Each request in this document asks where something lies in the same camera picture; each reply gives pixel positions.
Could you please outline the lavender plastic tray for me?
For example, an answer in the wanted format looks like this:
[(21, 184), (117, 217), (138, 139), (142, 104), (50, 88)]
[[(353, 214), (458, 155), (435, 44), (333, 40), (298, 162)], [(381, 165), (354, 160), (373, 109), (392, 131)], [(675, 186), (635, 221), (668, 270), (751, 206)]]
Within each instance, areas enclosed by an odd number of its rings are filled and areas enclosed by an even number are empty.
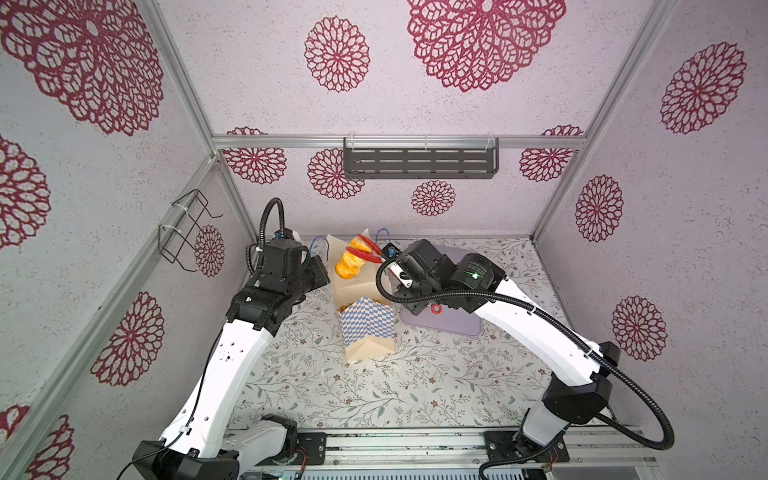
[[(470, 254), (469, 250), (444, 245), (430, 244), (438, 252), (438, 257), (443, 255), (454, 264), (453, 268), (448, 270), (446, 275), (449, 278), (459, 266), (460, 261)], [(475, 313), (468, 313), (465, 310), (449, 308), (442, 304), (428, 304), (418, 314), (405, 309), (401, 313), (401, 320), (415, 327), (428, 328), (447, 333), (475, 337), (482, 333), (482, 320)]]

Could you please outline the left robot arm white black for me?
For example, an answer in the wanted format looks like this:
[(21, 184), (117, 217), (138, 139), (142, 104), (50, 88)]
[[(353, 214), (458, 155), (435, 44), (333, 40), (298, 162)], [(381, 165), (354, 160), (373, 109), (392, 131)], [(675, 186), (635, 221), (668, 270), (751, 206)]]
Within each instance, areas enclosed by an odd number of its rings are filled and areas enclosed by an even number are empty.
[(145, 479), (237, 479), (265, 460), (298, 458), (295, 421), (275, 414), (225, 435), (239, 395), (282, 323), (307, 293), (329, 284), (319, 256), (289, 235), (259, 249), (247, 284), (232, 298), (226, 321), (193, 392), (159, 439), (136, 448), (131, 464)]

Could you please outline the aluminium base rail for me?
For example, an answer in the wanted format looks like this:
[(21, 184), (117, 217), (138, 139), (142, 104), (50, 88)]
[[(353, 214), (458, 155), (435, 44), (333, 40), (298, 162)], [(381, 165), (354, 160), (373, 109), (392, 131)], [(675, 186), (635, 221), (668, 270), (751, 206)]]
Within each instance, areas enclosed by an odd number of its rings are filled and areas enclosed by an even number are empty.
[[(512, 454), (509, 428), (306, 429), (303, 466), (264, 461), (246, 479), (475, 479), (482, 464)], [(487, 470), (490, 479), (659, 479), (655, 453), (607, 426), (570, 428), (535, 462)]]

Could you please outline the glazed pastry bread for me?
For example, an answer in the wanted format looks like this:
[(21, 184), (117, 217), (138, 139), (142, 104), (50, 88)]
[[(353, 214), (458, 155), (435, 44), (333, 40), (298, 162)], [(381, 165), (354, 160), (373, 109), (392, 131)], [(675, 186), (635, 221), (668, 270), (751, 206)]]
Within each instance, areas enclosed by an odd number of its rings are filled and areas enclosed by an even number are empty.
[(359, 275), (362, 267), (372, 257), (374, 250), (362, 236), (352, 239), (335, 265), (336, 274), (344, 280), (350, 280)]

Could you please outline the dark grey wall shelf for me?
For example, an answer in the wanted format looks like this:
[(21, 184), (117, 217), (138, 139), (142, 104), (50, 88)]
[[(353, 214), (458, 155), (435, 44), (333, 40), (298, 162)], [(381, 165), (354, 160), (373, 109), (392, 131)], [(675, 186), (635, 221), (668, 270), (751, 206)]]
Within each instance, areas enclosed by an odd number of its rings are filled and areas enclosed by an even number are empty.
[(356, 146), (344, 138), (343, 173), (355, 180), (481, 180), (499, 171), (499, 150), (479, 148), (405, 148)]

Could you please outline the red metal kitchen tongs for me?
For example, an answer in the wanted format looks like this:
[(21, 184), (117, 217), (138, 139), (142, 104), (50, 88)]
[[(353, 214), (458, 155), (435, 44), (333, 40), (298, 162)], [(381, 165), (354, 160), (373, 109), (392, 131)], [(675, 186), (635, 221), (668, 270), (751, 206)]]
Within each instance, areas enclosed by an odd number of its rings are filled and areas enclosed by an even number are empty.
[[(340, 259), (335, 265), (335, 272), (337, 276), (344, 280), (350, 280), (356, 277), (362, 267), (367, 263), (382, 264), (384, 260), (395, 258), (399, 254), (399, 250), (393, 244), (387, 244), (386, 249), (382, 249), (371, 240), (369, 237), (363, 234), (359, 234), (349, 241), (345, 247)], [(414, 279), (406, 273), (406, 271), (393, 263), (388, 267), (389, 272), (394, 275), (400, 282), (400, 287), (414, 287)], [(406, 309), (410, 314), (416, 316), (421, 314), (426, 308), (428, 308), (428, 302), (405, 304)]]

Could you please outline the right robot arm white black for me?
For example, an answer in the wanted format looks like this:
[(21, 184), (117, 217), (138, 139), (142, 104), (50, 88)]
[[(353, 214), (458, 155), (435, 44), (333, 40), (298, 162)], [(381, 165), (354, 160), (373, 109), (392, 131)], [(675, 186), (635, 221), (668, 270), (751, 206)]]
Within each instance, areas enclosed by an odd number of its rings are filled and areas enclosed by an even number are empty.
[(434, 304), (475, 313), (525, 346), (551, 370), (549, 386), (525, 414), (514, 436), (512, 458), (532, 460), (552, 449), (571, 425), (585, 425), (608, 404), (612, 384), (608, 370), (591, 359), (619, 358), (610, 343), (577, 346), (580, 335), (558, 321), (544, 319), (544, 310), (531, 301), (505, 271), (478, 253), (454, 262), (427, 240), (405, 250), (388, 244), (380, 273), (390, 273), (398, 286), (384, 296), (418, 313)]

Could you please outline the blue checkered paper bag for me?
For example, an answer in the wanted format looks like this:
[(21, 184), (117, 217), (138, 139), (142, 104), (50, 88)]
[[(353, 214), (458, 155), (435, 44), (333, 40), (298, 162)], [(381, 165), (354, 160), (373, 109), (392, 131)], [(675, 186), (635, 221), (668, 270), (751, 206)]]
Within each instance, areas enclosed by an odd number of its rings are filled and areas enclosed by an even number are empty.
[(344, 241), (332, 235), (323, 239), (327, 244), (326, 266), (346, 361), (355, 363), (394, 353), (397, 313), (377, 288), (376, 274), (381, 264), (367, 263), (357, 277), (341, 279), (334, 267), (352, 239)]

